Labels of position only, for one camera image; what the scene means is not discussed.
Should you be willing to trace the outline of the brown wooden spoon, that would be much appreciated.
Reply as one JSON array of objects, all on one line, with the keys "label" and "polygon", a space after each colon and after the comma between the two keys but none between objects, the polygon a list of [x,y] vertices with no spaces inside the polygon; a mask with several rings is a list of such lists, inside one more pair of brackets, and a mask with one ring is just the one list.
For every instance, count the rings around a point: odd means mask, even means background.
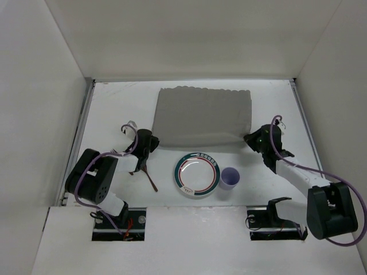
[{"label": "brown wooden spoon", "polygon": [[142,167],[142,171],[146,174],[146,176],[149,179],[149,182],[151,183],[152,188],[154,189],[155,192],[158,192],[158,188],[156,187],[155,183],[153,182],[151,176],[149,175],[147,166],[145,165],[144,167]]}]

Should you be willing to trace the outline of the purple plastic cup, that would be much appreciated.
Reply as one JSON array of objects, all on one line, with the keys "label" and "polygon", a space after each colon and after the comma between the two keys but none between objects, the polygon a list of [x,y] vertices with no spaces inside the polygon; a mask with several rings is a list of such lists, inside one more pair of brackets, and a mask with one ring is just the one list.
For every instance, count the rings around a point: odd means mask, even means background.
[{"label": "purple plastic cup", "polygon": [[240,181],[239,172],[233,167],[226,167],[221,171],[219,186],[223,190],[231,190]]}]

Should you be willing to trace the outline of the grey cloth placemat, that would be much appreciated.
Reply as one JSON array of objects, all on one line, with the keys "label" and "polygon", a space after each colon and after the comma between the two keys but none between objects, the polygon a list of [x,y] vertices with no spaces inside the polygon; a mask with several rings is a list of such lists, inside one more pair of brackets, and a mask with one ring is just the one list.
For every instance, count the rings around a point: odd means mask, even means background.
[{"label": "grey cloth placemat", "polygon": [[162,147],[238,143],[250,133],[249,90],[178,86],[159,91],[152,132]]}]

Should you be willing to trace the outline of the white plate green red rim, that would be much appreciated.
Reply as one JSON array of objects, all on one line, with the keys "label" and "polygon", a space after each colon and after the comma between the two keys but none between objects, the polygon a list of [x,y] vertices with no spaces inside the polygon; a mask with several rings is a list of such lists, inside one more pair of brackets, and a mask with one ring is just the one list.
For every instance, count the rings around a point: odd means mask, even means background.
[{"label": "white plate green red rim", "polygon": [[220,181],[217,161],[203,152],[183,156],[174,167],[174,182],[179,191],[190,199],[211,195]]}]

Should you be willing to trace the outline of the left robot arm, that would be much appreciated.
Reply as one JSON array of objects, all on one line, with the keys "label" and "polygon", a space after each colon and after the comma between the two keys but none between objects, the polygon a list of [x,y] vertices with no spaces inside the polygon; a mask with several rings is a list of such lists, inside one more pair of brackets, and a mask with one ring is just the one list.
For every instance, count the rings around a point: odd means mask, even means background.
[{"label": "left robot arm", "polygon": [[145,170],[149,155],[159,145],[159,139],[150,130],[139,129],[136,133],[137,137],[122,153],[86,149],[65,182],[66,192],[117,226],[126,223],[128,204],[110,191],[114,174]]}]

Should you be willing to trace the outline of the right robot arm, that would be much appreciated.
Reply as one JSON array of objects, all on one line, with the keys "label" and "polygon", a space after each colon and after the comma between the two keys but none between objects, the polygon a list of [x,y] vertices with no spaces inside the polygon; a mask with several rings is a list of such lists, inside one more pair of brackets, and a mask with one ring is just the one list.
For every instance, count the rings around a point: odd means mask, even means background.
[{"label": "right robot arm", "polygon": [[270,200],[267,213],[273,225],[282,220],[295,222],[307,227],[316,239],[329,239],[358,229],[349,187],[341,181],[332,183],[319,172],[303,169],[294,154],[283,149],[282,132],[277,125],[263,125],[245,135],[244,141],[261,154],[266,167],[290,182],[307,200],[306,203],[289,197]]}]

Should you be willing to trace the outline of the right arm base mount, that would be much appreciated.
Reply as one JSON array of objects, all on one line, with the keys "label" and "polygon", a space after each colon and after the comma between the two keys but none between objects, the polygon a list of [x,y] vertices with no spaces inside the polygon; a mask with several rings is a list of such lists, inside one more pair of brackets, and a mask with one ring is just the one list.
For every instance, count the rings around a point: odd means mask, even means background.
[{"label": "right arm base mount", "polygon": [[291,198],[281,197],[270,200],[266,206],[247,207],[245,225],[251,241],[306,240],[307,227],[278,217],[276,204],[283,201],[292,202]]}]

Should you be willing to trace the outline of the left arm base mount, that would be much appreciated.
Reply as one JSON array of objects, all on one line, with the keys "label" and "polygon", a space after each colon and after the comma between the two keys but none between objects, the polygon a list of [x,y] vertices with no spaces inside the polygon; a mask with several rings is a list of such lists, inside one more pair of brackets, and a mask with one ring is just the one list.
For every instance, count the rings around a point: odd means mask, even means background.
[{"label": "left arm base mount", "polygon": [[91,212],[89,215],[94,219],[92,241],[144,241],[146,214],[146,208],[130,208],[126,221],[123,223],[114,221],[121,231],[121,234],[119,234],[111,222],[101,212]]}]

